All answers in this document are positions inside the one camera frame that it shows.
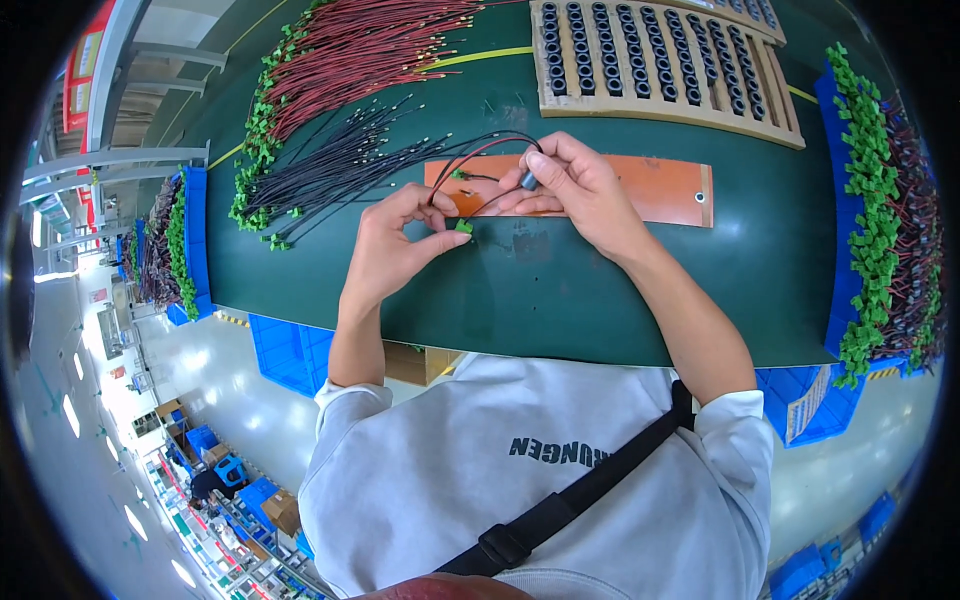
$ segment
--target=hand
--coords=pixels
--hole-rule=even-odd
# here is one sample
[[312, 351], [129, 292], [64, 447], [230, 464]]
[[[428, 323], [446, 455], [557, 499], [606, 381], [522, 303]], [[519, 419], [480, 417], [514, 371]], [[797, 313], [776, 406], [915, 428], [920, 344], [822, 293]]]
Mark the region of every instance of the hand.
[[563, 210], [580, 234], [610, 260], [636, 254], [649, 233], [606, 159], [564, 132], [547, 135], [540, 146], [543, 154], [528, 149], [519, 167], [500, 180], [500, 187], [516, 187], [528, 169], [540, 186], [504, 196], [500, 210], [512, 208], [519, 214]]
[[[446, 230], [444, 216], [457, 216], [456, 204], [443, 192], [437, 192], [433, 203], [428, 204], [429, 194], [429, 187], [407, 183], [363, 211], [347, 282], [340, 295], [341, 319], [362, 319], [428, 262], [470, 240], [468, 233]], [[403, 226], [415, 219], [437, 233], [411, 242], [403, 234]]]

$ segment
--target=black shoulder strap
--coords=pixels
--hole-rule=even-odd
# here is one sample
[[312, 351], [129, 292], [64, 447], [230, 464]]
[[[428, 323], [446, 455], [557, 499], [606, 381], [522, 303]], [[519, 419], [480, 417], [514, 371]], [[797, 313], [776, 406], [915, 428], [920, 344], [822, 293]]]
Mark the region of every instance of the black shoulder strap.
[[456, 575], [492, 577], [516, 568], [537, 546], [552, 538], [577, 516], [620, 483], [678, 427], [693, 429], [692, 396], [679, 380], [673, 382], [673, 407], [589, 473], [560, 493], [551, 493], [509, 524], [497, 523], [477, 544], [437, 569]]

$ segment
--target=cardboard box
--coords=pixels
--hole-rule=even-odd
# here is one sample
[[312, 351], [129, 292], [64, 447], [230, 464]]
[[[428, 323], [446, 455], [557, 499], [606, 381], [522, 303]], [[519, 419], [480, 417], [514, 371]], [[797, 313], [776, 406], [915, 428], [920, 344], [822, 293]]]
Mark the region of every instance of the cardboard box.
[[270, 553], [264, 550], [263, 546], [253, 540], [243, 540], [243, 545], [250, 548], [250, 551], [253, 552], [253, 555], [261, 561], [266, 561], [270, 558]]
[[297, 499], [286, 490], [280, 490], [260, 504], [267, 518], [276, 528], [291, 538], [297, 537], [300, 528], [300, 509]]
[[383, 354], [388, 377], [422, 386], [430, 385], [460, 356], [456, 350], [431, 347], [417, 350], [397, 342], [384, 342]]
[[223, 460], [228, 454], [230, 454], [230, 451], [225, 445], [217, 444], [210, 449], [204, 450], [204, 464], [213, 468], [214, 465]]

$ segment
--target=forearm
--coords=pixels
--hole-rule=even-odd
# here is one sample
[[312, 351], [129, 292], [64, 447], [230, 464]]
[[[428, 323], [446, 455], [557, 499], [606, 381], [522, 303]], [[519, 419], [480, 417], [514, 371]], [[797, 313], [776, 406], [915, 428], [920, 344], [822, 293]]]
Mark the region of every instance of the forearm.
[[644, 230], [633, 255], [617, 259], [657, 319], [670, 358], [701, 405], [756, 388], [747, 345], [730, 319], [677, 260]]
[[379, 302], [371, 308], [358, 307], [341, 297], [337, 331], [330, 345], [330, 381], [345, 388], [361, 383], [383, 385], [384, 371]]

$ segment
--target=yellow line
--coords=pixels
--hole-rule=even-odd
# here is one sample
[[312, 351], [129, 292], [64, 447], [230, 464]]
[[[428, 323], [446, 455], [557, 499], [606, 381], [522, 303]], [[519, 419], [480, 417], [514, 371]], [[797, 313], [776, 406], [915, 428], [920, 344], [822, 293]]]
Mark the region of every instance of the yellow line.
[[810, 94], [806, 93], [806, 92], [803, 91], [802, 89], [797, 89], [797, 88], [794, 87], [793, 85], [788, 85], [786, 88], [789, 89], [789, 90], [790, 90], [790, 93], [793, 94], [794, 96], [800, 96], [800, 97], [803, 98], [804, 100], [809, 100], [810, 102], [812, 102], [812, 103], [815, 104], [815, 105], [820, 104], [819, 102], [817, 102], [817, 99], [816, 99], [815, 97], [813, 97], [813, 96], [811, 96]]
[[[261, 16], [261, 17], [260, 17], [260, 20], [258, 20], [256, 23], [253, 23], [247, 31], [245, 31], [243, 34], [241, 34], [240, 37], [238, 37], [238, 38], [236, 39], [236, 41], [234, 41], [232, 44], [230, 44], [230, 46], [227, 47], [227, 50], [226, 50], [225, 52], [229, 52], [229, 51], [233, 50], [234, 48], [236, 48], [237, 44], [239, 44], [240, 41], [241, 41], [244, 37], [246, 37], [248, 33], [250, 33], [251, 31], [253, 31], [253, 28], [255, 28], [257, 25], [259, 25], [260, 23], [262, 23], [262, 22], [264, 21], [264, 19], [266, 19], [266, 18], [267, 18], [268, 16], [270, 16], [271, 14], [273, 14], [277, 9], [279, 9], [281, 6], [283, 6], [283, 5], [286, 4], [286, 3], [287, 3], [287, 0], [280, 0], [280, 2], [279, 2], [276, 6], [274, 6], [274, 7], [273, 7], [272, 9], [270, 9], [266, 14], [264, 14], [263, 16]], [[213, 68], [211, 68], [209, 71], [206, 72], [206, 75], [204, 75], [204, 79], [203, 79], [204, 82], [207, 80], [207, 78], [210, 77], [210, 74], [212, 74], [213, 71], [214, 71], [216, 68], [217, 68], [217, 67], [213, 67]], [[185, 100], [185, 101], [183, 101], [183, 106], [180, 107], [180, 110], [178, 110], [178, 111], [177, 111], [177, 114], [174, 115], [174, 118], [170, 121], [170, 124], [167, 125], [166, 131], [163, 132], [163, 135], [160, 136], [159, 141], [156, 143], [156, 145], [157, 145], [158, 147], [160, 146], [160, 144], [163, 143], [163, 138], [166, 137], [166, 136], [167, 136], [167, 133], [170, 132], [170, 128], [173, 127], [173, 126], [174, 126], [174, 123], [177, 122], [177, 117], [179, 117], [179, 116], [180, 116], [180, 113], [183, 112], [183, 109], [186, 108], [187, 103], [189, 103], [191, 100], [193, 100], [193, 97], [196, 95], [196, 93], [197, 93], [197, 92], [190, 92], [190, 95], [186, 97], [186, 100]]]
[[212, 169], [213, 167], [217, 166], [218, 164], [220, 164], [220, 163], [223, 162], [224, 160], [227, 160], [227, 159], [230, 158], [231, 156], [237, 154], [238, 152], [240, 152], [240, 149], [241, 149], [241, 148], [243, 148], [243, 142], [240, 142], [239, 144], [237, 144], [236, 146], [234, 146], [233, 150], [229, 151], [229, 152], [226, 153], [225, 155], [223, 155], [223, 156], [217, 158], [216, 160], [214, 160], [209, 166], [206, 167], [206, 170], [209, 171], [210, 169]]
[[459, 64], [461, 62], [470, 62], [471, 60], [482, 60], [482, 59], [495, 59], [497, 57], [511, 57], [517, 54], [533, 54], [533, 46], [522, 46], [520, 48], [504, 48], [503, 50], [490, 50], [488, 52], [478, 52], [476, 54], [464, 54], [461, 57], [454, 57], [452, 59], [438, 60], [433, 64], [427, 66], [422, 66], [418, 71], [431, 71], [433, 69], [439, 69], [450, 64]]

